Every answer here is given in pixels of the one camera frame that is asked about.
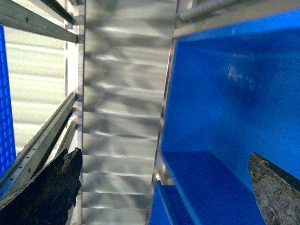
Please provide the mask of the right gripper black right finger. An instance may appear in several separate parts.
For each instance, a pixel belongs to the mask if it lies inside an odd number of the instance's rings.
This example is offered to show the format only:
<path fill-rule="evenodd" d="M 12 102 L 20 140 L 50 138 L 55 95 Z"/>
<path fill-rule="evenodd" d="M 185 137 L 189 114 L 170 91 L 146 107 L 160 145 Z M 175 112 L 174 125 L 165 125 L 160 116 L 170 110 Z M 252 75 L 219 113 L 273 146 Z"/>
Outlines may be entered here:
<path fill-rule="evenodd" d="M 300 223 L 300 180 L 256 152 L 248 160 L 256 204 L 267 225 Z"/>

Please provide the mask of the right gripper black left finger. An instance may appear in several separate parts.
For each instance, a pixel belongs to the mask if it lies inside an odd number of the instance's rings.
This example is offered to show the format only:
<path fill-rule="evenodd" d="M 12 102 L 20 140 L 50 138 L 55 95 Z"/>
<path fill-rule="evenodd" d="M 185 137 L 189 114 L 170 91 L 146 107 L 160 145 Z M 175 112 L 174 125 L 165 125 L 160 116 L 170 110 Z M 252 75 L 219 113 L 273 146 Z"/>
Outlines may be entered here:
<path fill-rule="evenodd" d="M 2 225 L 64 225 L 81 188 L 82 151 L 64 149 L 26 185 L 0 202 Z"/>

